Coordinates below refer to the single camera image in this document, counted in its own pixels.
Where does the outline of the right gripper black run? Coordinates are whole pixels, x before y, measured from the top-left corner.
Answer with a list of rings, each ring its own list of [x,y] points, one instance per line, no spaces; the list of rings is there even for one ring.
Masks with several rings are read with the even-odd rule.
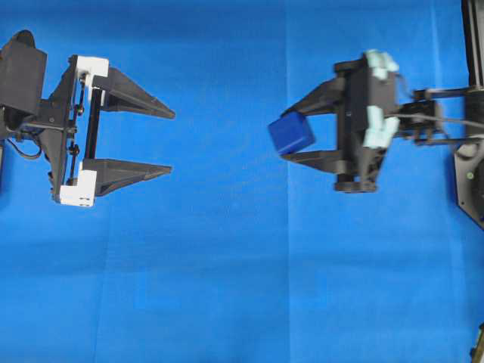
[[[377,177],[389,147],[371,149],[363,146],[368,127],[366,106],[369,72],[365,53],[355,66],[348,70],[345,77],[346,80],[343,77],[336,77],[321,83],[281,114],[285,116],[288,113],[297,112],[303,116],[314,116],[333,113],[335,107],[343,100],[345,91],[343,154],[341,150],[317,150],[284,154],[281,158],[338,175],[334,185],[336,191],[375,192]],[[346,173],[344,173],[343,155],[349,164]]]

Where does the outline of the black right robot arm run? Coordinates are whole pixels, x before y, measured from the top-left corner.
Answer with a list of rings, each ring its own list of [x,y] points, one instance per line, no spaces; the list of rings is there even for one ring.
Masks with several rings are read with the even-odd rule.
[[[366,51],[357,60],[334,65],[334,78],[321,83],[268,125],[275,150],[292,163],[332,173],[336,191],[371,193],[377,190],[386,152],[394,138],[417,145],[478,144],[481,136],[437,139],[445,134],[440,98],[469,96],[471,89],[418,90],[406,104],[398,104],[396,84],[404,78],[386,52]],[[337,117],[337,148],[307,151],[315,143],[310,116]]]

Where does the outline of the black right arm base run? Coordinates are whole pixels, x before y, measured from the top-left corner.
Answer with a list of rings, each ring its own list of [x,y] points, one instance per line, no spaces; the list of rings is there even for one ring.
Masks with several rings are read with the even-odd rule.
[[[469,87],[464,93],[465,143],[455,151],[459,207],[483,226],[483,1],[462,1]]]

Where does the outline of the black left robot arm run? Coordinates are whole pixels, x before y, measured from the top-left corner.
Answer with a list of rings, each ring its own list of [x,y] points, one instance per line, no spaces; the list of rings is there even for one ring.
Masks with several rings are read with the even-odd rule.
[[[175,112],[100,57],[73,55],[56,89],[42,97],[47,55],[22,30],[1,49],[1,142],[31,141],[45,157],[55,203],[91,207],[95,199],[172,171],[170,166],[98,159],[101,112],[174,119]]]

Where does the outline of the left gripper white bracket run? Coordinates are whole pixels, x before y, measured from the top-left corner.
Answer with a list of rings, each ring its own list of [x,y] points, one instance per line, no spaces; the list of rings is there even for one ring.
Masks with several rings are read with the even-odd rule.
[[[41,101],[39,119],[46,129],[39,140],[51,170],[48,178],[55,202],[91,207],[95,196],[103,197],[120,188],[168,175],[171,166],[135,163],[113,159],[84,159],[73,185],[65,185],[67,172],[67,141],[76,134],[76,118],[83,101],[76,102],[76,83],[81,82],[81,93],[95,88],[104,93],[101,109],[106,112],[130,112],[174,119],[175,112],[147,93],[117,68],[109,67],[109,60],[101,57],[73,55],[69,66],[48,99]]]

